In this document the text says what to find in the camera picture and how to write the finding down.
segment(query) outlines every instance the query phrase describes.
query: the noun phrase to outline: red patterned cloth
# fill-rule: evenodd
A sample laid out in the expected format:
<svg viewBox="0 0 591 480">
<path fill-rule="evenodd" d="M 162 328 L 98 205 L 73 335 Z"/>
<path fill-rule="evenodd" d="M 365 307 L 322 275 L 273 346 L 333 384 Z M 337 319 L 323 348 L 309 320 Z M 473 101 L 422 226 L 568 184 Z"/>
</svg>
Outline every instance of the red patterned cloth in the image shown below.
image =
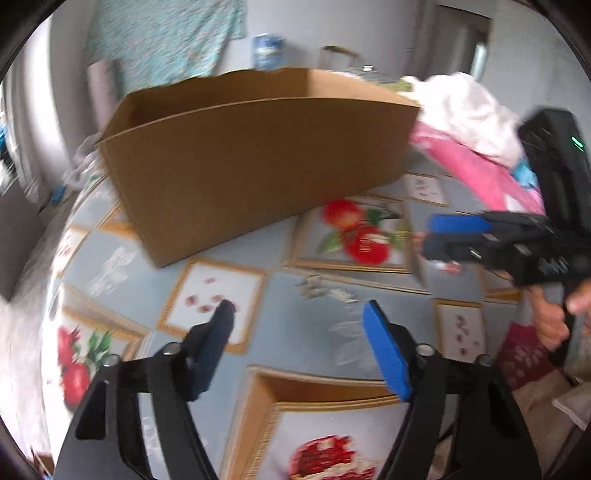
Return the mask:
<svg viewBox="0 0 591 480">
<path fill-rule="evenodd" d="M 540 343 L 535 326 L 511 323 L 503 345 L 496 356 L 496 364 L 503 372 L 511 390 L 539 380 L 554 370 L 548 360 L 548 350 Z"/>
</svg>

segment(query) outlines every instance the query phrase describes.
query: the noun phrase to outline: blue patterned curtain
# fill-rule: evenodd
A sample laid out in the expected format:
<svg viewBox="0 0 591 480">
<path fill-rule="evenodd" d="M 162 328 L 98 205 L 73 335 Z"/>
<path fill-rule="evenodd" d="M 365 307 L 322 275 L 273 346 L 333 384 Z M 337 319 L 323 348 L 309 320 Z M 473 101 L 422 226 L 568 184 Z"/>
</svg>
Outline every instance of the blue patterned curtain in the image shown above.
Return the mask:
<svg viewBox="0 0 591 480">
<path fill-rule="evenodd" d="M 245 0 L 99 0 L 87 66 L 115 63 L 120 93 L 213 73 L 229 40 L 244 37 Z"/>
</svg>

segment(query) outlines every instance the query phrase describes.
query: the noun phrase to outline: pink fabric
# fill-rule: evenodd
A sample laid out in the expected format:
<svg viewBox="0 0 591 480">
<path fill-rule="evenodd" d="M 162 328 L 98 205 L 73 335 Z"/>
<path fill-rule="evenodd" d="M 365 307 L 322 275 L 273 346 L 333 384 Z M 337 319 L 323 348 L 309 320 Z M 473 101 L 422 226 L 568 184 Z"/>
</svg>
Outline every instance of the pink fabric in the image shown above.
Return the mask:
<svg viewBox="0 0 591 480">
<path fill-rule="evenodd" d="M 525 190 L 505 167 L 474 153 L 439 130 L 417 122 L 410 141 L 470 188 L 490 210 L 507 210 L 505 195 L 508 195 L 527 212 L 544 213 L 537 190 Z"/>
</svg>

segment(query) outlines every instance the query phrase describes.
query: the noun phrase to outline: floor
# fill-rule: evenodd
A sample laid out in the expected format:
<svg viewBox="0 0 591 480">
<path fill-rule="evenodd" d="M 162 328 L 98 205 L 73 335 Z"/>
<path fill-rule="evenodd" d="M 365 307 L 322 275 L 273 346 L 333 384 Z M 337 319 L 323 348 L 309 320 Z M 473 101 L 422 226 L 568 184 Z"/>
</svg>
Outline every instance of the floor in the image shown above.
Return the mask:
<svg viewBox="0 0 591 480">
<path fill-rule="evenodd" d="M 74 198 L 53 217 L 28 260 L 10 304 L 0 299 L 0 415 L 21 450 L 49 452 L 41 393 L 41 323 L 51 262 Z"/>
</svg>

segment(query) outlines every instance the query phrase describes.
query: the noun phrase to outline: metal bolt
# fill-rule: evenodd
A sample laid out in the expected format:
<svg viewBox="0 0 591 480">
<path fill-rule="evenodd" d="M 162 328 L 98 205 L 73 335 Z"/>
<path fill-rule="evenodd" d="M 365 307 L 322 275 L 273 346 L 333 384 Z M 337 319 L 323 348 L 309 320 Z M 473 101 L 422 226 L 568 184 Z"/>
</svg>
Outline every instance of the metal bolt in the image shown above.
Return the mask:
<svg viewBox="0 0 591 480">
<path fill-rule="evenodd" d="M 470 251 L 470 255 L 477 258 L 478 260 L 482 260 L 482 255 L 480 253 L 478 253 L 476 250 L 474 250 L 473 248 L 469 249 Z"/>
<path fill-rule="evenodd" d="M 103 365 L 105 367 L 114 367 L 115 365 L 119 365 L 120 362 L 121 357 L 116 353 L 112 353 L 103 358 Z"/>
<path fill-rule="evenodd" d="M 435 349 L 428 343 L 419 343 L 417 345 L 417 354 L 420 356 L 433 356 Z"/>
<path fill-rule="evenodd" d="M 181 351 L 181 344 L 178 342 L 170 342 L 164 345 L 164 355 L 176 355 Z"/>
<path fill-rule="evenodd" d="M 492 367 L 492 358 L 489 355 L 478 355 L 476 363 L 482 367 Z"/>
</svg>

